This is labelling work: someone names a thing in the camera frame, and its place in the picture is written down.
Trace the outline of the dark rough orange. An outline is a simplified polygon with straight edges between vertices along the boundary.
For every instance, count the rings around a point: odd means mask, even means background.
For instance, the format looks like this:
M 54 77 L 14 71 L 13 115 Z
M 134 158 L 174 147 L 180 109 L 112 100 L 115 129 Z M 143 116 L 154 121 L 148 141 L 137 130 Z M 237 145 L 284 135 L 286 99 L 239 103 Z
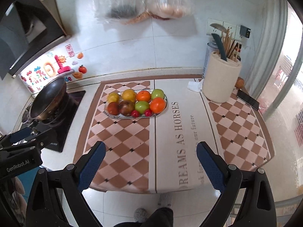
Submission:
M 110 115 L 119 115 L 120 112 L 119 112 L 119 103 L 117 102 L 111 102 L 108 104 L 107 106 L 107 112 L 110 114 Z

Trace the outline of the yellow lemon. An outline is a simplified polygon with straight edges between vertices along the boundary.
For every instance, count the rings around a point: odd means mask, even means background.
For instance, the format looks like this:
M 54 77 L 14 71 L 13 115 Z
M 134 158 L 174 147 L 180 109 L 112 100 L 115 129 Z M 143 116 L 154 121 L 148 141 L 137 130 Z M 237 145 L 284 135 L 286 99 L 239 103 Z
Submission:
M 119 103 L 120 101 L 120 95 L 116 92 L 112 92 L 107 97 L 108 103 Z
M 137 100 L 137 94 L 132 89 L 127 89 L 127 90 L 123 91 L 122 99 L 123 100 L 129 100 L 129 101 L 135 103 L 136 100 Z

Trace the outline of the red cherry tomato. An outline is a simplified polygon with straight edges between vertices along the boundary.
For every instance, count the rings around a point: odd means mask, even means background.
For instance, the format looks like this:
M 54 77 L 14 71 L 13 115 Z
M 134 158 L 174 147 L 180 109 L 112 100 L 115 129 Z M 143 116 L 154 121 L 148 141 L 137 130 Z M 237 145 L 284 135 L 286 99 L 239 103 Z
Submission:
M 137 110 L 133 110 L 132 112 L 131 112 L 131 116 L 133 117 L 133 118 L 138 118 L 138 117 L 140 117 L 140 112 L 138 112 Z
M 151 109 L 147 109 L 144 112 L 145 117 L 151 117 L 152 116 L 152 110 Z

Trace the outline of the large green apple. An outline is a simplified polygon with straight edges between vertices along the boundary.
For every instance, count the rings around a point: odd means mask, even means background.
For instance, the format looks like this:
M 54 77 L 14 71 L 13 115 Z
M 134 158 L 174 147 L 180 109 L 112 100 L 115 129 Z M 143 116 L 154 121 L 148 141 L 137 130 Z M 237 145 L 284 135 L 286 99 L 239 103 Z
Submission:
M 140 115 L 143 115 L 147 109 L 149 109 L 149 103 L 147 101 L 137 101 L 135 103 L 135 110 L 138 111 Z

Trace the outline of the small shiny tangerine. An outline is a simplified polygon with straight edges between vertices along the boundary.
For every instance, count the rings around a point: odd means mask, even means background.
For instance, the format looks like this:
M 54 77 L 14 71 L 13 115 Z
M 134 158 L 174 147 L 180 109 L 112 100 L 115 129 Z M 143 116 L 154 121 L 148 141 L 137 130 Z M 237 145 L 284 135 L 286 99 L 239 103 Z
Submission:
M 146 102 L 150 102 L 151 101 L 151 94 L 149 91 L 147 90 L 142 90 L 140 92 L 137 93 L 136 99 L 137 101 L 146 101 Z

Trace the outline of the large bright orange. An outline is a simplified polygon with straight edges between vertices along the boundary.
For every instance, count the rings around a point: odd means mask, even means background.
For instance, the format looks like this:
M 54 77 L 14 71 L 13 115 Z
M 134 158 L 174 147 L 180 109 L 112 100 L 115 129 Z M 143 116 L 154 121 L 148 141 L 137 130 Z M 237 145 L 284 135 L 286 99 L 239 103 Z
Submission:
M 156 97 L 151 101 L 149 107 L 153 113 L 159 114 L 165 109 L 166 102 L 163 98 Z

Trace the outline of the black gas stove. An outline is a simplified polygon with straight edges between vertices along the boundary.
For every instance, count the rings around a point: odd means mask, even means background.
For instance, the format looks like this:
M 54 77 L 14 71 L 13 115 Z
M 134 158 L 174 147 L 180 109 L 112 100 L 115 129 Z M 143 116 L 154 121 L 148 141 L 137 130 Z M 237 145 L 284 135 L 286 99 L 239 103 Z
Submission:
M 47 146 L 46 148 L 61 153 L 63 151 L 71 123 L 85 93 L 86 91 L 84 90 L 65 93 L 58 109 L 55 110 L 48 119 L 37 123 L 37 125 L 32 129 L 31 135 L 23 139 L 22 142 L 28 142 L 40 133 L 54 130 L 56 132 L 57 142 Z

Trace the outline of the black frying pan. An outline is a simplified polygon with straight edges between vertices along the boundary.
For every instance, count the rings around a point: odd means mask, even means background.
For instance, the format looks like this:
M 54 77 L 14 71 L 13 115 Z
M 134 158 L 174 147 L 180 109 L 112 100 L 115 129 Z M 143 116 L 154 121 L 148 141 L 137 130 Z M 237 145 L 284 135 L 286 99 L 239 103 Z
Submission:
M 58 77 L 49 82 L 34 99 L 29 117 L 38 121 L 49 118 L 58 108 L 66 93 L 67 84 L 63 77 Z

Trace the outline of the floral oval ceramic plate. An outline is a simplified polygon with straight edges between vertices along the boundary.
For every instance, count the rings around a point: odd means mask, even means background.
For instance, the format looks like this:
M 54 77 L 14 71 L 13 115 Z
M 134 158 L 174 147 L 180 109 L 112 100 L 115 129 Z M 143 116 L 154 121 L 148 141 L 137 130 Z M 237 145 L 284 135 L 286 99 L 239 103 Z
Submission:
M 149 91 L 150 92 L 150 94 L 152 94 L 152 91 L 153 91 L 154 89 L 147 89 L 147 91 Z M 120 101 L 119 102 L 121 102 L 121 101 L 123 101 L 123 99 L 122 99 L 122 93 L 123 93 L 123 91 L 122 92 L 120 92 L 120 93 L 118 93 L 119 95 L 120 95 Z M 167 96 L 165 95 L 165 97 L 163 98 L 164 100 L 165 100 L 165 102 L 166 102 L 166 107 L 167 107 L 167 103 L 168 103 L 168 100 L 167 100 Z M 132 116 L 123 116 L 123 115 L 121 115 L 121 114 L 119 114 L 119 115 L 110 115 L 108 112 L 107 112 L 107 106 L 108 106 L 108 102 L 106 101 L 105 103 L 104 103 L 104 113 L 108 116 L 108 117 L 110 117 L 110 118 L 113 118 L 113 119 L 131 119 L 131 118 L 133 118 Z M 161 113 L 159 113 L 159 114 L 155 114 L 155 113 L 152 113 L 152 116 L 151 117 L 156 117 L 156 116 L 158 116 L 158 115 L 160 115 Z M 151 118 L 151 117 L 145 117 L 145 115 L 143 114 L 143 115 L 140 115 L 140 117 L 138 117 L 138 118 Z

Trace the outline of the crumpled white tissue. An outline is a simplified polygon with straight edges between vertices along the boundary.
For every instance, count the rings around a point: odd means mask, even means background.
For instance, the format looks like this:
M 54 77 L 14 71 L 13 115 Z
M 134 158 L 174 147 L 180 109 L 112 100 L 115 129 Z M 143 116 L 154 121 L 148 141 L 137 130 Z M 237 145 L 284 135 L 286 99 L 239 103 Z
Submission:
M 188 82 L 187 88 L 193 92 L 201 92 L 203 87 L 204 79 L 199 82 Z

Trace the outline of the wooden chopsticks bundle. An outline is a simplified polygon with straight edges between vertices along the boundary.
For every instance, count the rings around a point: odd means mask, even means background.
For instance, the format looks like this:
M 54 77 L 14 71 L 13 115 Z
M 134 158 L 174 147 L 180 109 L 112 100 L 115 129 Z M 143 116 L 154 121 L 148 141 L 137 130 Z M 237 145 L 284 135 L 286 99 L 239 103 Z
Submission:
M 232 32 L 230 27 L 222 30 L 221 41 L 223 43 L 224 50 L 226 52 L 227 59 L 230 59 L 234 62 L 241 61 L 240 59 L 240 42 L 236 40 L 236 34 Z

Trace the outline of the metal ladle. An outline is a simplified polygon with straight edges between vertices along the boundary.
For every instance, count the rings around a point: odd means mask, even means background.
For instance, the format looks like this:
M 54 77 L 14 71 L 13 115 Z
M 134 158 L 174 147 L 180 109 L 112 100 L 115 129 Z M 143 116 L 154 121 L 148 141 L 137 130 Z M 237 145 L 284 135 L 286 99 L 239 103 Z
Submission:
M 210 26 L 221 32 L 227 33 L 227 29 L 224 26 L 222 26 L 221 24 L 212 23 L 212 24 L 210 24 Z

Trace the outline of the colourful wall stickers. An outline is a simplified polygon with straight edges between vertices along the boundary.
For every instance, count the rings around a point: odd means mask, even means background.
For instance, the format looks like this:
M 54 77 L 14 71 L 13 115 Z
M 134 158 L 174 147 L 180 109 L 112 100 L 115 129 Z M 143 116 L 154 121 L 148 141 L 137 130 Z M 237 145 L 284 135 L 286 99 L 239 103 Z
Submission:
M 83 52 L 76 52 L 71 44 L 56 47 L 30 63 L 19 77 L 32 94 L 38 93 L 58 77 L 65 82 L 84 78 L 88 70 L 83 58 Z

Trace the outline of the black wall charger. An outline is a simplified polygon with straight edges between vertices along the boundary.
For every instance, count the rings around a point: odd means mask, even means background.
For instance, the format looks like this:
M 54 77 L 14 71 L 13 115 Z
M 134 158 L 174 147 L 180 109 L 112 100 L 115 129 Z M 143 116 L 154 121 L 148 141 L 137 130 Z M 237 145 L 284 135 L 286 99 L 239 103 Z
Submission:
M 250 34 L 251 34 L 251 29 L 241 25 L 240 26 L 240 37 L 241 38 L 250 38 Z

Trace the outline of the white wall socket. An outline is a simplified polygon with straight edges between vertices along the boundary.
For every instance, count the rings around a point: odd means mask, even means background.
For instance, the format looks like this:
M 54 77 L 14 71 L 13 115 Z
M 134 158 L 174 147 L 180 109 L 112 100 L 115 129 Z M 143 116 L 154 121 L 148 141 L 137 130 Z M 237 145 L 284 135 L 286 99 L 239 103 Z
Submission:
M 236 36 L 236 25 L 230 24 L 228 22 L 219 21 L 216 19 L 208 18 L 207 21 L 207 28 L 206 28 L 206 34 L 211 35 L 212 33 L 221 34 L 222 32 L 226 32 L 229 30 L 230 34 L 232 34 L 233 37 Z

